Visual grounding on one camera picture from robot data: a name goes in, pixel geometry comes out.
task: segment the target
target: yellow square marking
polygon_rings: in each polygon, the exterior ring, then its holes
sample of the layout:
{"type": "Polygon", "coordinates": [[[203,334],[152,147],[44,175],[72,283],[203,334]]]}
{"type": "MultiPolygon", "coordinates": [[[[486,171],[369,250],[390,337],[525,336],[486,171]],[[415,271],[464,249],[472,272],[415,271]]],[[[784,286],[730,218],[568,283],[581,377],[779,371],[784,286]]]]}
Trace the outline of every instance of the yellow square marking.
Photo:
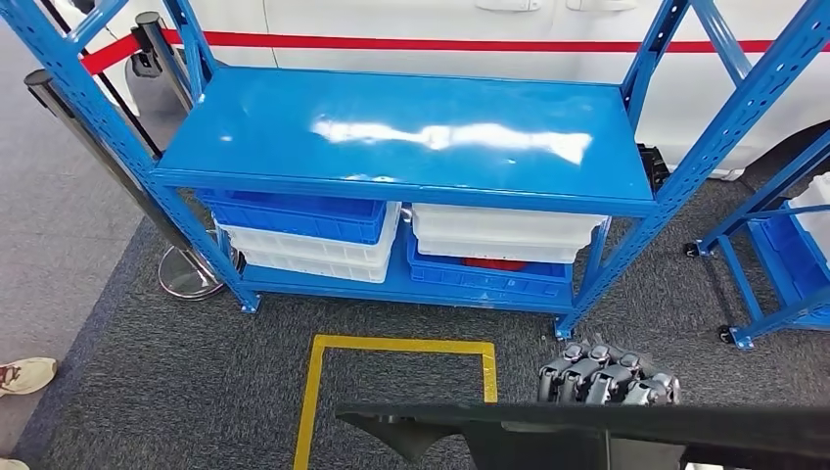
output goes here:
{"type": "Polygon", "coordinates": [[[398,338],[361,338],[357,336],[317,335],[311,346],[305,395],[302,399],[300,429],[297,432],[297,450],[294,453],[295,470],[306,470],[311,455],[311,435],[317,413],[320,374],[323,371],[323,352],[326,348],[343,350],[396,351],[401,353],[481,354],[484,374],[484,402],[497,400],[495,380],[495,347],[482,341],[404,340],[398,338]]]}

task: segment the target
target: stanchion base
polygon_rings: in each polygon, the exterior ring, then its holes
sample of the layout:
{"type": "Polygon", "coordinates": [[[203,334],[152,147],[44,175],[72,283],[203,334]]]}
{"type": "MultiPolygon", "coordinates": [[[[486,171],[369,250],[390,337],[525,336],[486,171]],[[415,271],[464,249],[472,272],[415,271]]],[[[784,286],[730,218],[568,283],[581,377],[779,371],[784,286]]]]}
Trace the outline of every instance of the stanchion base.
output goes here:
{"type": "MultiPolygon", "coordinates": [[[[215,231],[209,230],[215,237],[215,231]]],[[[231,249],[234,265],[239,262],[239,254],[231,249]]],[[[216,294],[225,283],[205,276],[184,257],[176,247],[170,247],[159,263],[159,283],[161,288],[171,296],[186,301],[200,301],[216,294]]]]}

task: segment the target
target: car door handle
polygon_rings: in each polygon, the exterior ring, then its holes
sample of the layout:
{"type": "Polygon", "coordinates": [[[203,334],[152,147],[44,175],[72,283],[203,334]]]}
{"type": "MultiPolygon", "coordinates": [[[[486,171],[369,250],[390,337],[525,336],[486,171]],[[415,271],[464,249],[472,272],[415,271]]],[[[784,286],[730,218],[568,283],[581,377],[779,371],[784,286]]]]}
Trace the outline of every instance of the car door handle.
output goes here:
{"type": "Polygon", "coordinates": [[[476,8],[489,12],[535,12],[541,0],[476,0],[476,8]]]}
{"type": "Polygon", "coordinates": [[[636,0],[567,0],[569,10],[577,12],[622,12],[637,8],[636,0]]]}

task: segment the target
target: gray carpet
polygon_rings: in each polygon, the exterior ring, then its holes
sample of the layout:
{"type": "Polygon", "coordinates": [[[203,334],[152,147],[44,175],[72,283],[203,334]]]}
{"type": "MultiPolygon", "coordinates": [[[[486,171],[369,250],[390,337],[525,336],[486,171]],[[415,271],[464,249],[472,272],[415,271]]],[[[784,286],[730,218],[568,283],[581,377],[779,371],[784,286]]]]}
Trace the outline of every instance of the gray carpet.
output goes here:
{"type": "MultiPolygon", "coordinates": [[[[830,404],[828,337],[785,331],[757,340],[750,352],[719,342],[718,325],[746,321],[731,276],[717,259],[681,252],[781,158],[754,165],[744,183],[708,181],[577,334],[650,354],[680,377],[688,403],[830,404]]],[[[163,248],[142,223],[69,353],[73,367],[23,434],[16,454],[32,468],[290,468],[318,333],[494,342],[502,402],[533,400],[538,367],[559,348],[549,319],[535,314],[269,295],[259,314],[245,315],[227,293],[177,302],[156,283],[163,248]]],[[[760,269],[748,262],[748,270],[762,304],[774,308],[760,269]]],[[[480,401],[482,381],[474,356],[327,352],[310,468],[470,468],[458,440],[407,465],[336,421],[333,408],[341,401],[480,401]]]]}

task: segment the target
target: shelf rack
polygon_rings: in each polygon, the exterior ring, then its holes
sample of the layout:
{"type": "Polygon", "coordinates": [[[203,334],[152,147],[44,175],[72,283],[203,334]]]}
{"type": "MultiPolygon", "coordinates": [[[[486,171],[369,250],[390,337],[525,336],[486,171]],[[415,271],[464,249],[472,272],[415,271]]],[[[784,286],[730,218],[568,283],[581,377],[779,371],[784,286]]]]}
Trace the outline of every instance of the shelf rack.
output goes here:
{"type": "MultiPolygon", "coordinates": [[[[796,226],[798,222],[794,218],[797,213],[830,211],[830,205],[791,209],[789,205],[782,204],[784,193],[828,158],[830,158],[830,130],[825,131],[813,141],[702,240],[687,245],[686,254],[690,257],[710,257],[714,254],[715,248],[720,248],[723,260],[729,266],[735,278],[735,284],[744,299],[750,315],[750,323],[746,326],[721,326],[718,335],[724,342],[734,344],[738,349],[747,350],[755,345],[754,338],[782,329],[830,329],[830,285],[825,284],[822,287],[824,283],[818,283],[817,288],[814,288],[814,285],[801,288],[804,282],[796,279],[797,274],[801,274],[799,277],[804,277],[805,274],[809,275],[807,271],[819,268],[823,270],[824,267],[813,266],[806,262],[805,258],[814,256],[818,249],[815,246],[809,246],[813,242],[811,239],[805,240],[809,238],[807,234],[798,233],[801,227],[796,226]],[[775,234],[770,233],[770,229],[765,226],[773,219],[792,224],[790,230],[793,231],[799,243],[796,249],[799,252],[812,251],[812,253],[787,253],[786,250],[781,253],[776,250],[772,242],[775,238],[770,239],[775,234]],[[761,262],[778,298],[779,309],[771,314],[764,314],[761,310],[753,286],[747,279],[732,247],[730,237],[739,233],[745,233],[749,237],[755,255],[761,262]]],[[[824,262],[826,262],[824,259],[817,260],[817,263],[823,264],[824,262]]]]}
{"type": "Polygon", "coordinates": [[[822,49],[830,2],[808,0],[749,67],[711,0],[665,1],[621,84],[221,67],[186,0],[164,0],[187,58],[194,108],[154,161],[78,61],[126,0],[106,0],[59,34],[31,0],[0,14],[67,102],[132,172],[242,304],[260,293],[498,307],[554,315],[558,338],[602,297],[717,164],[822,49]],[[651,189],[634,141],[652,73],[690,6],[736,89],[674,174],[651,189]],[[238,270],[178,196],[180,187],[319,194],[632,217],[603,258],[595,230],[571,299],[494,300],[487,291],[409,280],[403,238],[377,286],[247,266],[238,270]]]}

